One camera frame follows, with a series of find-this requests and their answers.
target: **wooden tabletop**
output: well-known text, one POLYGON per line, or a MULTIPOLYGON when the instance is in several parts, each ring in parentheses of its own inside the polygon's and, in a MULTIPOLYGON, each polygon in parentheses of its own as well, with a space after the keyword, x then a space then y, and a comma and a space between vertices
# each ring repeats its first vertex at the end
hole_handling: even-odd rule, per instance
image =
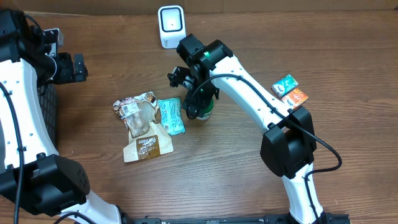
MULTIPOLYGON (((289 212, 281 179, 260 158, 257 125, 223 92, 210 120, 184 117, 173 153, 124 163, 127 131, 112 104, 146 91, 186 94, 169 88, 166 74, 185 64, 161 47, 157 16, 35 18, 61 28, 64 51, 84 55, 87 81, 57 87, 58 149, 83 165, 103 199, 134 218, 289 212)), ((289 73, 298 80, 315 134, 343 158, 338 171, 314 176, 325 211, 348 213, 352 223, 398 222, 396 11, 188 14, 185 22, 204 44, 223 41, 267 90, 289 73)), ((336 163, 318 145, 315 168, 336 163)), ((11 223, 13 211, 1 197, 0 223, 11 223)), ((54 220, 21 211, 21 223, 54 220)))

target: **brown and white package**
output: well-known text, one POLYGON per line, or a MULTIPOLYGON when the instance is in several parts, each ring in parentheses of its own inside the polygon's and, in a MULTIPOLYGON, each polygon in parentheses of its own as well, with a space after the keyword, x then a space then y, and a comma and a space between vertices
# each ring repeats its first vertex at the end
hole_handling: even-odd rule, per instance
POLYGON ((155 120, 159 105, 153 92, 116 101, 113 109, 129 130, 124 161, 152 159, 173 152, 172 139, 155 120))

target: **orange packet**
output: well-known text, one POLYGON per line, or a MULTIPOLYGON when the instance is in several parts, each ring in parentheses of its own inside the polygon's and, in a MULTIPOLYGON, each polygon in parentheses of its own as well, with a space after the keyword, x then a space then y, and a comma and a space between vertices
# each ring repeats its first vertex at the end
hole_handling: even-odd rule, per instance
POLYGON ((282 101, 292 109, 296 109, 308 99, 308 96, 303 91, 295 88, 290 93, 282 98, 282 101))

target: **teal packet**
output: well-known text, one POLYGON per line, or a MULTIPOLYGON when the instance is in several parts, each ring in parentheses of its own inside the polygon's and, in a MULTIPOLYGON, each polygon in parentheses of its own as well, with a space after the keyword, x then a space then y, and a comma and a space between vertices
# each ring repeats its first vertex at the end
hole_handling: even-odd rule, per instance
POLYGON ((293 76, 288 74, 285 78, 273 84, 272 90, 279 96, 279 98, 281 98, 295 89, 298 85, 299 83, 293 78, 293 76))
POLYGON ((162 126, 169 135, 185 133, 184 123, 181 119, 181 101, 179 98, 158 100, 162 115, 162 126))

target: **small snack packet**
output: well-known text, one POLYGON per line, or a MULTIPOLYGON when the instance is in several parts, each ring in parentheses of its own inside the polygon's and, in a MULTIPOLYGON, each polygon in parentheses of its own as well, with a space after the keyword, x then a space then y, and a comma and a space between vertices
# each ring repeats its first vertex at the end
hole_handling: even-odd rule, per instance
POLYGON ((282 98, 282 101, 292 109, 296 109, 308 99, 308 96, 298 88, 292 90, 282 98))
POLYGON ((159 100, 162 125, 169 135, 185 133, 184 123, 181 119, 180 98, 159 100))
POLYGON ((171 137, 155 120, 158 109, 153 92, 113 104, 113 110, 129 130, 129 145, 123 149, 125 162, 152 159, 174 150, 171 137))
POLYGON ((279 96, 279 98, 286 95, 288 92, 293 90, 299 85, 299 83, 288 74, 285 78, 277 81, 275 84, 272 85, 272 90, 279 96))

